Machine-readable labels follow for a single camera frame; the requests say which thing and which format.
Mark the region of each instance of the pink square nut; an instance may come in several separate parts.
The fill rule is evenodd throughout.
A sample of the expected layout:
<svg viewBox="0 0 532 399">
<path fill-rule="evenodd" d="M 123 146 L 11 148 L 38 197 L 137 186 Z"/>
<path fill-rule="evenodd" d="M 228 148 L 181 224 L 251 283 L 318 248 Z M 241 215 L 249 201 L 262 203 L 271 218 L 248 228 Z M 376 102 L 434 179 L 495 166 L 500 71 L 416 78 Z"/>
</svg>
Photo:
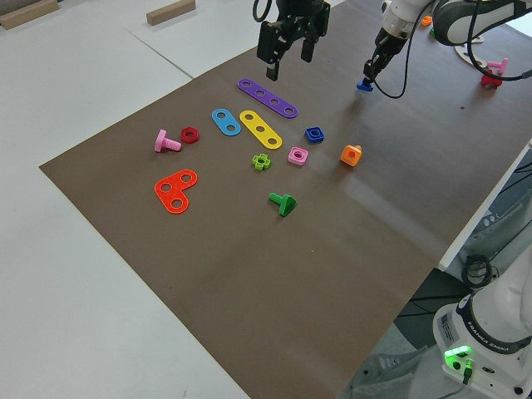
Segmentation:
<svg viewBox="0 0 532 399">
<path fill-rule="evenodd" d="M 290 154 L 288 154 L 288 161 L 296 165 L 305 165 L 307 161 L 308 151 L 299 147 L 292 147 Z"/>
</svg>

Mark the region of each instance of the pink bolt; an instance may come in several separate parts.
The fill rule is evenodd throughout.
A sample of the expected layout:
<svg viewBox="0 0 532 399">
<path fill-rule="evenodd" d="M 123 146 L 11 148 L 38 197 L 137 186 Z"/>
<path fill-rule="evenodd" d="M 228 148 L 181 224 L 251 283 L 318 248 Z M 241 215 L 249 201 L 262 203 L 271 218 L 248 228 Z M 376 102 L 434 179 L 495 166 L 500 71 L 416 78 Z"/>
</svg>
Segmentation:
<svg viewBox="0 0 532 399">
<path fill-rule="evenodd" d="M 166 131 L 160 130 L 157 139 L 155 140 L 155 151 L 160 152 L 164 148 L 169 148 L 174 151 L 179 151 L 181 149 L 181 143 L 178 141 L 170 140 L 166 138 Z"/>
<path fill-rule="evenodd" d="M 508 65 L 508 58 L 503 58 L 502 62 L 495 62 L 495 61 L 489 61 L 488 67 L 489 68 L 497 68 L 499 71 L 497 72 L 499 75 L 503 76 L 505 74 L 506 66 Z"/>
</svg>

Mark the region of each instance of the yellow strip with holes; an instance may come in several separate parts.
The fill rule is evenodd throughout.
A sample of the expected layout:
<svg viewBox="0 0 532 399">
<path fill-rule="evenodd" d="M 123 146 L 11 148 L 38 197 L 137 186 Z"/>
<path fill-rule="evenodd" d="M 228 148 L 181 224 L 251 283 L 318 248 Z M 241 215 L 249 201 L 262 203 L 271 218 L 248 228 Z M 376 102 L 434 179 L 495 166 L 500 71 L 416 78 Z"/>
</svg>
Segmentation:
<svg viewBox="0 0 532 399">
<path fill-rule="evenodd" d="M 263 121 L 255 111 L 240 112 L 240 120 L 259 141 L 270 150 L 276 150 L 283 144 L 283 139 Z"/>
</svg>

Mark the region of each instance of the lime green gear-shaped nut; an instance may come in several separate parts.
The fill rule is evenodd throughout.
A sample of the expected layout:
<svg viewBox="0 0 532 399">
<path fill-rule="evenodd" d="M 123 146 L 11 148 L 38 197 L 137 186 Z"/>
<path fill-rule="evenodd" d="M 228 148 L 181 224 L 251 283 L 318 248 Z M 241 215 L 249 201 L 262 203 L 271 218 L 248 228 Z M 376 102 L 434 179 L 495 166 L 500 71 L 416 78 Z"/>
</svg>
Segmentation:
<svg viewBox="0 0 532 399">
<path fill-rule="evenodd" d="M 288 194 L 281 196 L 279 194 L 269 193 L 269 199 L 279 205 L 279 214 L 283 217 L 292 212 L 292 209 L 298 203 L 292 195 Z"/>
<path fill-rule="evenodd" d="M 259 154 L 253 157 L 253 164 L 255 165 L 256 170 L 265 170 L 269 168 L 271 162 L 272 161 L 266 154 Z"/>
</svg>

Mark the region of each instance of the screw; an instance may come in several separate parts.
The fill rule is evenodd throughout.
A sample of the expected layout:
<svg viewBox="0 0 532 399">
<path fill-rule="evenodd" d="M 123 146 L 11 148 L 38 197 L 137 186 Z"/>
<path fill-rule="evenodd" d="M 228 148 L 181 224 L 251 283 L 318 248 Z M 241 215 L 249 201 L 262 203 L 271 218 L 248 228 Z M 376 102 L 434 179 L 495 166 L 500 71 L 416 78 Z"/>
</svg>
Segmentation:
<svg viewBox="0 0 532 399">
<path fill-rule="evenodd" d="M 294 197 L 288 194 L 281 196 L 279 194 L 269 193 L 269 199 L 279 205 L 279 214 L 283 217 L 292 212 L 292 209 L 298 203 Z"/>
<path fill-rule="evenodd" d="M 164 148 L 179 151 L 181 149 L 181 143 L 179 143 L 178 141 L 167 139 L 166 131 L 161 129 L 159 135 L 157 136 L 157 139 L 155 140 L 155 151 L 160 152 Z"/>
</svg>

